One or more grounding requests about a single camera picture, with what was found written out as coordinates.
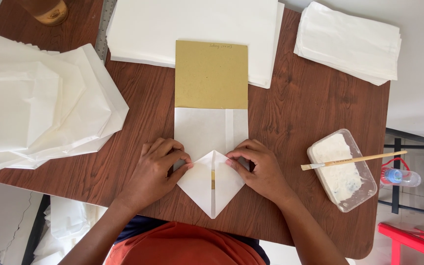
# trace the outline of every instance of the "brush bristles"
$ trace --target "brush bristles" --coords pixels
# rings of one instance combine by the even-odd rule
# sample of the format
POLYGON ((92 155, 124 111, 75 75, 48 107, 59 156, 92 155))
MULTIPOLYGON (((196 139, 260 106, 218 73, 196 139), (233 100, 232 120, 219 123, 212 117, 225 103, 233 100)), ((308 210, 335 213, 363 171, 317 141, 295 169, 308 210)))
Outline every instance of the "brush bristles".
POLYGON ((309 170, 309 169, 312 169, 312 166, 311 165, 301 165, 301 168, 302 168, 302 170, 309 170))

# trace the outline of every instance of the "metal ruler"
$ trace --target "metal ruler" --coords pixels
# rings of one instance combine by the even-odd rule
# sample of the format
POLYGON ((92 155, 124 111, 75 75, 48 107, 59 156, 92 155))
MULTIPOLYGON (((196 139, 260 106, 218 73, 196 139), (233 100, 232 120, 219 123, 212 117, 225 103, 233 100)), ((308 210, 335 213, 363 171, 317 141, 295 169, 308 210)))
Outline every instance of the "metal ruler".
POLYGON ((104 0, 102 4, 101 20, 99 21, 99 28, 97 30, 96 45, 94 50, 101 60, 106 64, 107 57, 107 39, 106 31, 109 21, 111 20, 112 12, 114 11, 115 3, 117 0, 104 0))

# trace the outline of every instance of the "person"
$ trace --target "person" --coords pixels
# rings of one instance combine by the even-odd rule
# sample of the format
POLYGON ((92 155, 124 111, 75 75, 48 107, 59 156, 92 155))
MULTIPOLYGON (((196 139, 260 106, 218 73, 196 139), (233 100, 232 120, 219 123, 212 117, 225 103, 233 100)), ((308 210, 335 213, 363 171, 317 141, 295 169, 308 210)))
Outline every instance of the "person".
MULTIPOLYGON (((250 188, 282 211, 302 264, 348 264, 287 184, 275 155, 268 148, 257 140, 245 140, 226 156, 229 158, 226 164, 250 188), (252 172, 237 161, 240 157, 255 164, 252 172)), ((101 265, 105 260, 106 265, 269 264, 264 251, 253 244, 257 240, 178 222, 151 218, 150 221, 156 220, 151 225, 136 219, 142 218, 137 214, 170 192, 192 167, 183 145, 173 139, 159 138, 144 144, 129 183, 59 264, 101 265), (168 176, 168 170, 180 159, 185 164, 168 176), (121 234, 124 238, 116 241, 121 234)))

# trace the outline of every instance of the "triangular paper fold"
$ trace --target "triangular paper fold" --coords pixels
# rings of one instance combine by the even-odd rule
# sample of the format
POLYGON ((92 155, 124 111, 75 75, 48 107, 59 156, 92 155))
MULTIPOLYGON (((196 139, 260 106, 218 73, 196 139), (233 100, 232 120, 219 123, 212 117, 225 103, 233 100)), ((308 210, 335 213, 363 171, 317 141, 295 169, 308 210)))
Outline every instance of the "triangular paper fold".
POLYGON ((211 218, 227 206, 244 181, 240 175, 228 166, 227 157, 212 151, 195 161, 178 181, 178 186, 211 218), (215 170, 215 190, 212 190, 212 170, 215 170))

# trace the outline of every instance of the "paintbrush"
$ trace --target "paintbrush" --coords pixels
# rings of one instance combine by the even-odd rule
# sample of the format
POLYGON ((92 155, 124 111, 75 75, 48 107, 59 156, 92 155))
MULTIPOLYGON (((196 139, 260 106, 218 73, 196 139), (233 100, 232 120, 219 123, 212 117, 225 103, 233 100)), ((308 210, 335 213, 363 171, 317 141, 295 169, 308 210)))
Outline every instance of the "paintbrush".
POLYGON ((366 161, 371 159, 379 159, 379 158, 385 158, 385 157, 391 157, 401 154, 406 154, 407 151, 398 151, 398 152, 392 152, 387 154, 380 154, 380 155, 373 155, 373 156, 367 156, 367 157, 360 157, 360 158, 353 158, 353 159, 343 159, 343 160, 336 160, 331 162, 325 162, 325 163, 318 163, 318 164, 310 164, 310 165, 301 165, 302 170, 309 170, 314 168, 319 168, 322 166, 335 166, 335 165, 341 165, 341 164, 347 164, 347 163, 354 163, 359 161, 366 161))

